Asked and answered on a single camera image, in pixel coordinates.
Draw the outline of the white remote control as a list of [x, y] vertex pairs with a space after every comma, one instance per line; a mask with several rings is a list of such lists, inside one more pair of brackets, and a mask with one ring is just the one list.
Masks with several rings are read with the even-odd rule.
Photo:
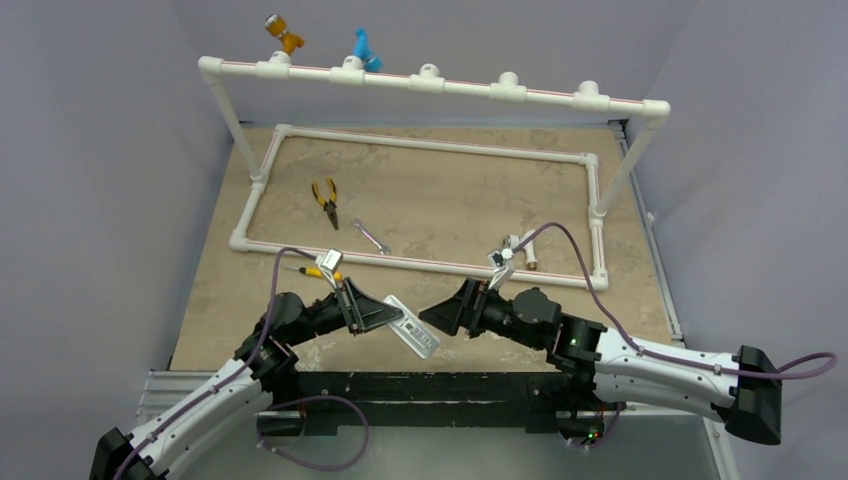
[[402, 301], [387, 295], [383, 302], [402, 312], [399, 319], [387, 324], [388, 328], [420, 359], [429, 359], [440, 347], [440, 339]]

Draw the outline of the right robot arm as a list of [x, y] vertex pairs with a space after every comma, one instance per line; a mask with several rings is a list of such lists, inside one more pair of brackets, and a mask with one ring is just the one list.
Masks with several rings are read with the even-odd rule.
[[782, 384], [759, 348], [734, 353], [688, 350], [627, 338], [602, 323], [567, 314], [539, 288], [503, 298], [468, 279], [419, 317], [441, 332], [493, 333], [532, 350], [562, 371], [564, 399], [576, 407], [637, 402], [698, 414], [743, 440], [782, 440]]

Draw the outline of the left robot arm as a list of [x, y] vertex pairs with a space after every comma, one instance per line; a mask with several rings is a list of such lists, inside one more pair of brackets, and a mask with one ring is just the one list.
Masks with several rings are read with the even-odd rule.
[[174, 479], [197, 455], [259, 412], [340, 402], [337, 395], [304, 394], [294, 347], [340, 329], [357, 335], [398, 326], [413, 316], [397, 298], [377, 300], [349, 279], [310, 305], [295, 293], [276, 293], [233, 358], [201, 386], [129, 433], [117, 428], [105, 433], [89, 476]]

